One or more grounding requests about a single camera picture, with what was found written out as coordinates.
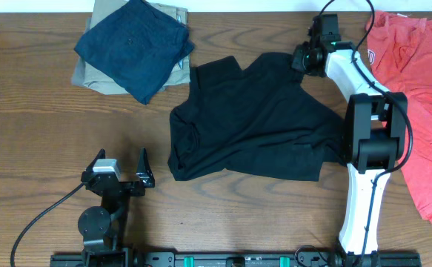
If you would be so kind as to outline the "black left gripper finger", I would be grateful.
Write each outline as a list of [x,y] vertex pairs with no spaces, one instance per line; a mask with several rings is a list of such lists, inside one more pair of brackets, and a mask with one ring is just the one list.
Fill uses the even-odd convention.
[[105,158],[105,149],[101,148],[95,158],[91,161],[91,163],[85,168],[85,173],[92,173],[93,172],[93,166],[96,164],[98,159],[104,159]]
[[140,150],[136,176],[141,180],[145,188],[155,187],[155,178],[150,168],[146,148]]

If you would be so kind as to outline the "black t-shirt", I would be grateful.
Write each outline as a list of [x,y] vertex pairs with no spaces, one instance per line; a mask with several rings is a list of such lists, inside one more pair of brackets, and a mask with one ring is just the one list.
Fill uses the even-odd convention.
[[342,118],[302,89],[286,53],[246,68],[233,56],[192,67],[189,97],[170,113],[169,169],[188,181],[224,169],[316,181],[343,163]]

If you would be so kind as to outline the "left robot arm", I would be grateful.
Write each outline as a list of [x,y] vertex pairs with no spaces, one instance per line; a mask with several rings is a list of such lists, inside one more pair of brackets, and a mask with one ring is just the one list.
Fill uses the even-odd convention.
[[101,149],[82,172],[81,182],[102,198],[99,206],[86,209],[78,221],[84,265],[130,266],[132,253],[122,245],[130,199],[143,197],[147,188],[155,186],[146,149],[140,150],[134,181],[122,182],[117,160],[108,159]]

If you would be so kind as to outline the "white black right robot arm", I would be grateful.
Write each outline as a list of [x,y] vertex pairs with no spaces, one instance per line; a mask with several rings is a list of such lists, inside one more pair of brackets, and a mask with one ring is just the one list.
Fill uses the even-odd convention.
[[413,145],[407,98],[376,81],[352,42],[311,39],[297,45],[291,66],[333,80],[348,103],[341,152],[349,173],[348,200],[330,265],[379,266],[383,192]]

